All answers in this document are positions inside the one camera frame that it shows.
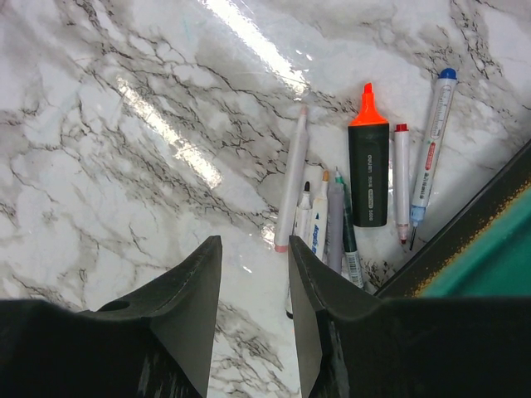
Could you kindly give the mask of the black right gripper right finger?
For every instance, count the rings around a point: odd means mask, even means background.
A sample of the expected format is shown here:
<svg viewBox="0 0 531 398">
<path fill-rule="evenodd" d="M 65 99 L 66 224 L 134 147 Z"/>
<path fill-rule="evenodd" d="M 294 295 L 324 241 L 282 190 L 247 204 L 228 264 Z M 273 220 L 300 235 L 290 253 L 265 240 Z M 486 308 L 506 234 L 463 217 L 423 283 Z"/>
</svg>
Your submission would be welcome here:
<svg viewBox="0 0 531 398">
<path fill-rule="evenodd" d="M 297 236 L 288 256 L 303 396 L 529 396 L 528 298 L 380 299 Z"/>
</svg>

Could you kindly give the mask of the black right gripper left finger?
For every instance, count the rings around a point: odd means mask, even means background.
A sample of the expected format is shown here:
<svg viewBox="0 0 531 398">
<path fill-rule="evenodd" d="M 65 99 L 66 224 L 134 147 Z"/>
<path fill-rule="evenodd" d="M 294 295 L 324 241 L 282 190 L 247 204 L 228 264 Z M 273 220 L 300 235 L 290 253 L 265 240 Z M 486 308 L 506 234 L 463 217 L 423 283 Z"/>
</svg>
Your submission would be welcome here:
<svg viewBox="0 0 531 398">
<path fill-rule="evenodd" d="M 4 397 L 204 397 L 222 241 L 96 311 L 40 299 L 1 303 Z"/>
</svg>

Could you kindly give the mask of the green fineliner pen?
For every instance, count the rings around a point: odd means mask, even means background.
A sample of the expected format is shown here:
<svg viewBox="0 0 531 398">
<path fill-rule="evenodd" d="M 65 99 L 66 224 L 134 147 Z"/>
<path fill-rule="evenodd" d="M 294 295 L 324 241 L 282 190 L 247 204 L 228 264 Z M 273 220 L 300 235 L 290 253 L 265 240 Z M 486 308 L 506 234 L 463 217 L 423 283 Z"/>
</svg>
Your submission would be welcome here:
<svg viewBox="0 0 531 398">
<path fill-rule="evenodd" d="M 353 228 L 351 196 L 337 168 L 335 169 L 334 179 L 343 187 L 343 248 L 348 266 L 348 277 L 353 284 L 363 289 L 363 273 Z"/>
</svg>

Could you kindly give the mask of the grey purple marker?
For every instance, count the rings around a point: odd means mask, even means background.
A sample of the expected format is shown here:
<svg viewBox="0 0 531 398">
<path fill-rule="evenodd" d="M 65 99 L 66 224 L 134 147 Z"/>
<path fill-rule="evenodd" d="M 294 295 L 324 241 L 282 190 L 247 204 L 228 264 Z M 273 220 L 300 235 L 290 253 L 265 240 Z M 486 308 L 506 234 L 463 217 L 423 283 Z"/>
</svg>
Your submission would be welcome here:
<svg viewBox="0 0 531 398">
<path fill-rule="evenodd" d="M 329 225 L 327 261 L 337 274 L 342 271 L 343 244 L 343 185 L 333 182 L 329 186 Z"/>
</svg>

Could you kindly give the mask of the peach cap white marker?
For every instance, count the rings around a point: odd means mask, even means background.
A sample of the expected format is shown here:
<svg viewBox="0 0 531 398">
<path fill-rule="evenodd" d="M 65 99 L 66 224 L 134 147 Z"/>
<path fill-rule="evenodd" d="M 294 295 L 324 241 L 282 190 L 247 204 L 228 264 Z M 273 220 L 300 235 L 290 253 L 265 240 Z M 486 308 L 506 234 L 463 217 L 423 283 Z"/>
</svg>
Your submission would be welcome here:
<svg viewBox="0 0 531 398">
<path fill-rule="evenodd" d="M 322 260 L 328 220 L 329 171 L 324 170 L 319 189 L 314 195 L 307 244 L 312 253 Z"/>
</svg>

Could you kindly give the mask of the pink cap white marker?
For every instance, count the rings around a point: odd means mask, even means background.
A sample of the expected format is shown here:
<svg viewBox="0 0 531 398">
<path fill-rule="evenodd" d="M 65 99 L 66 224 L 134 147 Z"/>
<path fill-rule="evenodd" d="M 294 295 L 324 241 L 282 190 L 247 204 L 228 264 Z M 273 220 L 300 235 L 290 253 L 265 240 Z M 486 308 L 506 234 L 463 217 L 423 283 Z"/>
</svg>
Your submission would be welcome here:
<svg viewBox="0 0 531 398">
<path fill-rule="evenodd" d="M 309 145 L 309 134 L 306 128 L 307 116 L 308 109 L 304 105 L 301 108 L 294 135 L 290 140 L 282 198 L 275 229 L 274 245 L 277 253 L 285 253 L 288 250 L 289 237 L 295 221 L 295 209 L 303 184 L 304 163 Z"/>
</svg>

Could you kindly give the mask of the black orange highlighter body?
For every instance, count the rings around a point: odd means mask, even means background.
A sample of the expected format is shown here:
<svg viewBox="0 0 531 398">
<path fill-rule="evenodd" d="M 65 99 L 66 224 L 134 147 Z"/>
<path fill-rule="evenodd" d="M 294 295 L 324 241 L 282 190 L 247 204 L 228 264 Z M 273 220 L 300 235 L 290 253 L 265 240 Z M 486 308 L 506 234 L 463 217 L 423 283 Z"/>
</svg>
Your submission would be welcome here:
<svg viewBox="0 0 531 398">
<path fill-rule="evenodd" d="M 348 126 L 348 155 L 353 224 L 387 224 L 389 123 L 378 113 L 373 85 L 363 88 L 358 115 Z"/>
</svg>

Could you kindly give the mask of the blue tip thin pen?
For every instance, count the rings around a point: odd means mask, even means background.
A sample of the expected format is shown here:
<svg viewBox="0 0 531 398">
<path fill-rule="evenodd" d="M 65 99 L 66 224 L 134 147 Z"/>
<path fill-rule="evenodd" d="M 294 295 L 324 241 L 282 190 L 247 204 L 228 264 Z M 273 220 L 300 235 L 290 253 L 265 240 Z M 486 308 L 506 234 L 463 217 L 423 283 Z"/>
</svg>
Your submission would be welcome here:
<svg viewBox="0 0 531 398">
<path fill-rule="evenodd" d="M 410 211 L 410 221 L 412 224 L 410 250 L 414 246 L 417 229 L 424 221 L 426 215 L 436 174 L 436 165 L 440 156 L 441 145 L 456 86 L 457 72 L 455 69 L 445 68 L 440 72 L 434 86 L 426 132 L 417 162 L 417 174 Z"/>
</svg>

